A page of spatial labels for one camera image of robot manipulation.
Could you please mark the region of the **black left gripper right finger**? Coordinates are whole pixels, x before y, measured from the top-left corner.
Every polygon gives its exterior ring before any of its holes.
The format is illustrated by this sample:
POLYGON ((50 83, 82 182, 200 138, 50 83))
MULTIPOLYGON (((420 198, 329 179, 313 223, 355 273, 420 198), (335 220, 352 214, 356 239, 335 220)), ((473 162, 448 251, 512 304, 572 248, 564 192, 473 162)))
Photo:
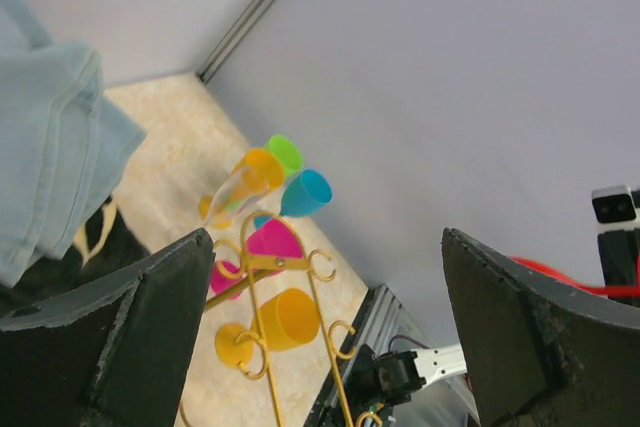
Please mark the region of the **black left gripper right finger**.
POLYGON ((639 310, 442 234, 449 299, 483 426, 636 426, 639 310))

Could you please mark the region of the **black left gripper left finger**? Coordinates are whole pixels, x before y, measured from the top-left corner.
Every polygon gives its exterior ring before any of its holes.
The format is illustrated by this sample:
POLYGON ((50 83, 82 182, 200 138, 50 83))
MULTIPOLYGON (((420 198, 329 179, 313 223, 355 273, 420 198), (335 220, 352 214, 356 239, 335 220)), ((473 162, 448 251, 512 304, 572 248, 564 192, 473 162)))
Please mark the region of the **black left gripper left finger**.
POLYGON ((213 260, 210 235, 197 229, 3 316, 2 425, 173 425, 213 260))

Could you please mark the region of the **orange yellow wine glass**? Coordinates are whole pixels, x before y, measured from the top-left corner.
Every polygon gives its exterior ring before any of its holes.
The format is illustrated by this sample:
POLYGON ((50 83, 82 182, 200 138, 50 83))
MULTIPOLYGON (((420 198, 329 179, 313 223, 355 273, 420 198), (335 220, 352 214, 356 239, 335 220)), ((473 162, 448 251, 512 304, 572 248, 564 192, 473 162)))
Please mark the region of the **orange yellow wine glass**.
MULTIPOLYGON (((269 299, 258 309, 262 315, 269 351, 283 352, 309 344, 318 335, 320 321, 315 301, 303 290, 289 288, 269 299)), ((237 322, 225 323, 215 336, 219 360, 229 368, 248 364, 254 355, 254 342, 235 340, 246 327, 237 322)))

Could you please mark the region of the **magenta wine glass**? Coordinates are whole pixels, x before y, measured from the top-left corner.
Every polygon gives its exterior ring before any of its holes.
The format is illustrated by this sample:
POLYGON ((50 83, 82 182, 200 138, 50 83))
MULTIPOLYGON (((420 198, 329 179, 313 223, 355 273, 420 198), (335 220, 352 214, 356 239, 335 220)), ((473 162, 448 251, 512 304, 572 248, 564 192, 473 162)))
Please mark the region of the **magenta wine glass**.
MULTIPOLYGON (((252 254, 302 258, 304 249, 289 226, 278 219, 264 223, 247 239, 248 251, 252 254)), ((223 266, 228 272, 237 273, 239 267, 229 261, 216 261, 211 277, 211 290, 219 294, 237 284, 240 278, 230 279, 220 271, 223 266)))

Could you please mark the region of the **clear wine glass back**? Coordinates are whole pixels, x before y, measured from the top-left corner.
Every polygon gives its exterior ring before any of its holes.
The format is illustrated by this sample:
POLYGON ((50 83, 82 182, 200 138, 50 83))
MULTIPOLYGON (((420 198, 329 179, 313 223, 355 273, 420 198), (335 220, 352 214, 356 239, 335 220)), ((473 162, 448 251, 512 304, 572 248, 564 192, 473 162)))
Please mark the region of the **clear wine glass back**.
POLYGON ((260 170, 248 165, 239 168, 213 195, 205 224, 218 229, 229 226, 235 217, 254 205, 268 187, 268 180, 260 170))

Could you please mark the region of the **blue wine glass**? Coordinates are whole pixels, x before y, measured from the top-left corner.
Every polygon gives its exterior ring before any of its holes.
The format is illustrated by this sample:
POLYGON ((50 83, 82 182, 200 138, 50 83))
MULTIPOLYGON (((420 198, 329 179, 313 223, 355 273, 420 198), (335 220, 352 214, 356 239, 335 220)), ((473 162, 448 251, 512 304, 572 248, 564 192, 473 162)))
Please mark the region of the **blue wine glass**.
POLYGON ((305 169, 284 190, 278 215, 307 217, 323 208, 332 199, 333 190, 328 180, 317 170, 305 169))

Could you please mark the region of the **green wine glass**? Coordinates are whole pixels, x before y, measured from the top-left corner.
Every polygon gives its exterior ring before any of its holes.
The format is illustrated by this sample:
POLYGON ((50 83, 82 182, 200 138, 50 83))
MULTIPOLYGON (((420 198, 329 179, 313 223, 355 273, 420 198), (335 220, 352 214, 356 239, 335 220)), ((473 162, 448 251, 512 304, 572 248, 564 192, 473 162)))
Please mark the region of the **green wine glass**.
POLYGON ((286 177, 297 173, 305 165, 305 158, 299 147, 285 135, 271 136, 264 148, 280 162, 286 177))

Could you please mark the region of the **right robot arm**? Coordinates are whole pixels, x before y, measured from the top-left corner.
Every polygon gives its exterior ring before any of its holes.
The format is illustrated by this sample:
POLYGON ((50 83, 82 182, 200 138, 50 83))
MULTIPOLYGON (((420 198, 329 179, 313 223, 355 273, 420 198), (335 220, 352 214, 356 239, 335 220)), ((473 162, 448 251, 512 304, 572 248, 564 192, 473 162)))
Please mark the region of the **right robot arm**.
POLYGON ((400 405, 467 375, 482 426, 638 424, 639 258, 620 235, 600 237, 601 286, 457 229, 441 246, 458 343, 366 361, 348 380, 353 407, 400 405))

